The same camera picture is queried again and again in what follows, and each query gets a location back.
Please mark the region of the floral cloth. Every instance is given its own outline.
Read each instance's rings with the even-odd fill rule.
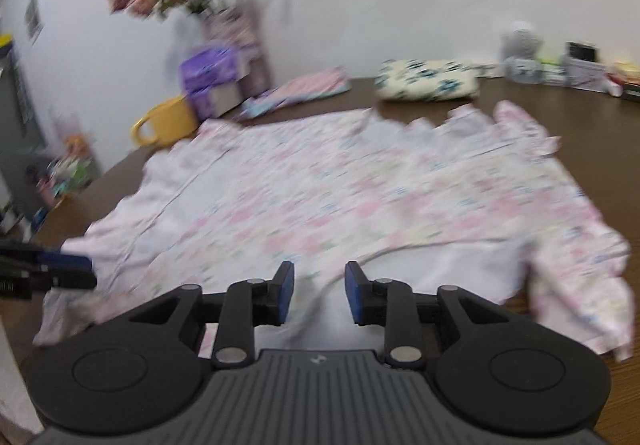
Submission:
[[[478,94],[478,74],[457,60],[387,60],[376,87],[386,100],[439,102]]]
[[[576,319],[563,332],[576,337],[575,325],[587,324],[589,345],[625,358],[634,320],[620,277],[628,243],[550,157],[557,139],[510,102],[498,104],[495,120],[465,105],[437,128],[364,110],[252,128],[208,121],[194,142],[215,148],[212,158],[231,158],[226,191],[134,285],[116,291],[113,279],[102,281],[74,309],[105,320],[185,283],[212,293],[268,279],[286,260],[296,265],[294,315],[267,330],[293,337],[350,260],[519,239],[545,287],[535,291],[552,293]],[[210,329],[205,350],[213,336]]]
[[[350,89],[351,83],[344,69],[331,68],[319,73],[300,76],[300,78],[290,80],[279,88],[263,93],[258,98],[247,99],[242,103],[242,112],[239,117],[242,119],[257,118],[281,107],[329,98]]]

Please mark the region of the clutter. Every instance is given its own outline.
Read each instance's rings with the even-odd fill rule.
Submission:
[[[599,62],[574,59],[565,56],[562,65],[566,70],[569,85],[584,91],[607,92],[607,67]]]
[[[607,92],[607,67],[598,60],[595,46],[568,42],[562,65],[572,88]]]
[[[640,67],[631,62],[616,62],[607,73],[607,87],[625,100],[640,102]]]
[[[140,130],[149,123],[153,136],[142,136]],[[182,96],[156,105],[131,129],[131,138],[138,145],[169,147],[182,138],[189,138],[198,130],[198,121],[193,109]]]
[[[598,49],[592,44],[568,42],[566,44],[566,54],[572,59],[584,60],[585,62],[598,62]]]
[[[605,87],[607,89],[607,92],[615,98],[619,98],[625,92],[623,83],[614,78],[610,73],[607,73],[606,75]]]
[[[499,62],[471,62],[478,78],[503,78],[504,66]]]
[[[49,178],[43,176],[38,182],[43,189],[43,199],[49,193],[49,188],[56,197],[68,195],[83,190],[93,179],[91,160],[86,158],[62,158],[49,165],[47,171]]]
[[[564,66],[552,60],[541,60],[542,63],[542,84],[547,86],[566,86],[566,70]]]
[[[233,46],[246,62],[239,78],[243,98],[259,96],[271,87],[271,78],[262,43],[249,14],[229,9],[205,19],[205,34],[212,44]]]
[[[182,86],[200,121],[219,118],[242,103],[237,81],[244,75],[242,57],[229,47],[210,48],[180,65]]]
[[[269,111],[287,105],[319,100],[347,92],[351,89],[344,69],[332,68],[312,75],[293,79],[279,88],[265,92],[258,98],[250,98],[242,104],[239,118],[257,118]]]
[[[505,76],[519,84],[540,84],[543,79],[542,64],[536,59],[510,57],[504,61]]]
[[[46,173],[40,172],[35,166],[30,165],[27,167],[26,176],[28,181],[33,185],[42,201],[49,209],[52,209],[57,204],[56,199],[56,180]]]
[[[439,102],[478,94],[476,70],[458,60],[387,60],[376,78],[384,100]]]
[[[519,84],[539,84],[543,68],[536,55],[542,46],[542,38],[528,22],[514,22],[508,33],[502,36],[505,75]]]

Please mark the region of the wooden table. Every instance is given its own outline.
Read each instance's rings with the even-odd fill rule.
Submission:
[[[559,158],[582,189],[602,211],[606,222],[631,242],[633,254],[625,278],[636,297],[640,294],[640,104],[606,94],[546,86],[520,86],[504,79],[482,82],[476,105],[491,114],[508,98],[521,105],[551,135],[562,137]],[[370,79],[354,81],[347,94],[280,111],[254,123],[302,118],[324,112],[377,107],[396,120],[422,116],[441,123],[461,100],[437,104],[387,102],[376,104]],[[120,199],[140,185],[142,166],[153,153],[139,149],[92,184],[73,202],[50,214],[38,234],[44,244],[58,246],[68,237],[84,234],[89,225],[107,215]],[[612,392],[597,430],[614,445],[640,443],[640,353],[623,364],[607,359],[613,377]]]

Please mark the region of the floral pillow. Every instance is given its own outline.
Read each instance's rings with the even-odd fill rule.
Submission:
[[[456,60],[387,60],[376,78],[385,100],[439,102],[478,94],[476,70]]]

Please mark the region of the toy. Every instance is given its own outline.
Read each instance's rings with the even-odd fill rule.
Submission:
[[[566,86],[566,71],[562,65],[554,60],[540,60],[542,63],[542,83],[547,86]]]
[[[542,64],[536,54],[542,46],[542,38],[528,22],[514,22],[510,31],[502,36],[502,54],[508,79],[521,84],[539,84],[542,81]]]

